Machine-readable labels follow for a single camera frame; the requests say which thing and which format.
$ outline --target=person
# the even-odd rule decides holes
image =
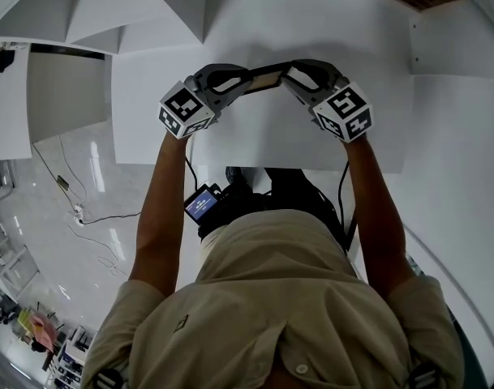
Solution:
[[[163,140],[135,264],[88,352],[82,387],[462,386],[462,349],[440,285],[410,268],[365,137],[345,147],[368,283],[335,241],[327,212],[293,190],[284,208],[276,176],[275,204],[222,209],[214,226],[200,226],[208,256],[195,283],[175,291],[186,144],[169,132]],[[258,201],[243,188],[248,203]]]

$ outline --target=floor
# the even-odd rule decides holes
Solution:
[[[61,135],[61,141],[64,157],[59,137],[40,141],[36,148],[52,174],[61,175],[70,184],[71,203],[75,206],[82,202],[84,221],[140,211],[153,166],[115,164],[111,121],[71,131]],[[227,185],[224,168],[198,166],[195,170],[200,184]],[[264,171],[253,169],[251,173],[255,191],[270,190]],[[341,174],[305,173],[337,206]],[[15,161],[15,179],[14,194],[0,204],[0,221],[15,242],[29,248],[41,272],[26,293],[27,299],[45,303],[65,321],[97,330],[118,286],[131,271],[138,217],[77,225],[69,200],[35,149],[32,159]],[[193,190],[194,179],[187,170],[186,196]],[[352,197],[348,174],[343,187],[346,219],[354,209]],[[188,217],[185,222],[178,288],[191,283],[200,269],[196,225]]]

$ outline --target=cable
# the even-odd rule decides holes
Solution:
[[[198,190],[198,177],[196,176],[196,173],[191,166],[191,162],[187,159],[187,157],[185,158],[185,162],[189,166],[189,169],[191,170],[192,176],[195,178],[195,191],[197,191]]]
[[[61,144],[62,158],[65,160],[67,168],[70,170],[70,173],[72,174],[74,179],[77,180],[77,182],[83,187],[84,198],[81,200],[81,203],[79,204],[79,205],[81,205],[81,204],[83,204],[84,200],[86,200],[86,188],[84,187],[84,184],[79,180],[79,178],[75,175],[74,170],[72,170],[70,165],[68,164],[67,156],[65,155],[65,148],[62,145],[61,135],[58,135],[58,138],[59,138],[59,143]],[[77,197],[77,199],[79,199],[79,196],[77,194],[74,193],[74,195],[75,195],[75,197]]]
[[[65,197],[67,198],[68,200],[68,203],[70,204],[71,206],[71,210],[76,212],[75,210],[75,207],[74,207],[74,204],[71,202],[70,198],[68,197],[68,194],[62,189],[62,186],[58,183],[56,177],[54,176],[54,174],[52,173],[52,170],[50,170],[50,167],[46,164],[46,161],[45,159],[43,158],[43,156],[41,155],[41,153],[39,152],[39,150],[37,149],[36,145],[34,143],[32,143],[32,146],[34,147],[34,149],[36,150],[37,154],[39,155],[39,157],[41,158],[41,161],[43,161],[43,164],[45,165],[46,169],[49,171],[50,173],[50,176],[52,176],[53,180],[55,181],[55,183],[59,186],[59,190],[65,195]]]
[[[108,268],[112,276],[118,276],[118,273],[120,272],[121,274],[123,274],[123,275],[125,275],[125,276],[127,276],[129,278],[129,275],[126,272],[124,272],[121,269],[117,268],[118,256],[112,251],[112,249],[109,246],[107,246],[105,243],[96,241],[95,239],[90,239],[89,237],[82,237],[82,236],[78,235],[75,232],[75,230],[71,228],[71,226],[69,224],[66,224],[66,225],[68,226],[69,230],[74,235],[76,235],[77,237],[80,237],[81,239],[84,239],[85,241],[90,241],[90,242],[98,243],[99,245],[104,246],[106,249],[108,249],[110,251],[110,253],[113,255],[113,257],[117,260],[116,263],[111,262],[109,259],[107,259],[107,258],[105,258],[103,256],[98,256],[97,257],[97,261],[101,265],[104,265],[106,268]]]
[[[133,213],[132,215],[121,215],[121,216],[107,216],[107,217],[102,217],[100,219],[96,219],[96,220],[91,220],[89,222],[83,222],[83,221],[79,221],[81,224],[95,224],[97,222],[100,222],[101,220],[107,220],[107,219],[126,219],[127,217],[135,217],[135,216],[138,216],[140,215],[140,213],[142,212],[138,212],[138,213]]]
[[[341,210],[341,226],[342,232],[344,232],[344,206],[342,205],[342,183],[344,183],[344,179],[347,175],[347,170],[350,167],[350,162],[346,163],[346,167],[344,168],[344,173],[342,173],[341,182],[338,183],[338,206]]]

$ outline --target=black cable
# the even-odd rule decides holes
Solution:
[[[68,203],[70,204],[71,206],[71,210],[76,212],[75,210],[75,207],[74,207],[74,204],[71,202],[70,198],[68,197],[68,194],[66,193],[66,191],[64,191],[61,187],[61,185],[58,183],[58,180],[56,179],[56,177],[54,176],[54,174],[52,173],[52,170],[50,170],[50,167],[46,164],[46,161],[45,159],[43,158],[43,156],[41,155],[41,153],[39,152],[39,150],[37,149],[36,145],[34,143],[32,143],[32,146],[34,147],[34,150],[36,150],[37,154],[39,155],[39,157],[41,158],[41,161],[43,162],[43,164],[45,165],[46,169],[49,171],[50,173],[50,176],[52,176],[53,180],[55,181],[55,183],[59,186],[59,190],[65,195],[65,197],[67,198],[68,200]]]
[[[187,159],[187,157],[185,158],[185,162],[189,166],[189,169],[191,170],[192,176],[195,178],[195,191],[197,191],[198,190],[198,177],[196,176],[196,173],[191,166],[191,162]]]
[[[344,179],[347,175],[347,170],[350,167],[350,162],[346,163],[346,167],[344,168],[344,173],[342,173],[341,182],[338,183],[338,206],[341,210],[341,226],[342,232],[344,232],[344,206],[342,205],[342,183],[344,183]]]
[[[138,212],[138,213],[133,213],[132,215],[117,215],[117,216],[107,216],[107,217],[102,217],[100,219],[96,219],[96,220],[91,220],[89,222],[83,222],[83,221],[79,221],[81,224],[95,224],[97,222],[100,222],[101,220],[106,220],[106,219],[126,219],[127,217],[135,217],[135,216],[138,216],[140,215],[140,213],[142,212]]]

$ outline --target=white cord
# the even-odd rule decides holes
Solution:
[[[74,179],[77,180],[77,182],[83,187],[84,197],[83,197],[82,200],[70,188],[70,191],[75,195],[75,197],[81,201],[81,203],[79,204],[81,206],[83,204],[84,200],[86,200],[86,188],[84,187],[84,184],[79,180],[79,178],[75,175],[74,170],[72,170],[71,167],[70,167],[70,165],[68,164],[67,156],[65,155],[65,148],[62,145],[61,135],[58,135],[58,138],[59,138],[59,143],[61,144],[62,158],[65,160],[65,163],[67,164],[67,168],[70,170],[70,173],[72,174],[72,176],[74,177]]]
[[[118,276],[118,273],[120,272],[121,274],[125,275],[126,277],[129,278],[129,275],[122,271],[121,269],[117,268],[117,263],[118,263],[118,257],[117,255],[112,251],[112,249],[107,246],[105,243],[102,243],[102,242],[99,242],[99,241],[96,241],[95,239],[90,239],[89,237],[82,237],[80,235],[78,235],[74,229],[71,228],[71,226],[66,223],[66,225],[68,226],[69,230],[74,234],[76,235],[77,237],[80,237],[81,239],[84,239],[85,241],[90,241],[90,242],[95,242],[95,243],[98,243],[99,245],[102,245],[104,246],[105,248],[107,248],[110,253],[113,255],[113,257],[117,260],[116,263],[112,262],[111,260],[103,257],[103,256],[98,256],[97,257],[97,261],[98,263],[100,263],[101,265],[104,265],[106,268],[108,268],[108,270],[110,271],[111,275],[112,276]]]

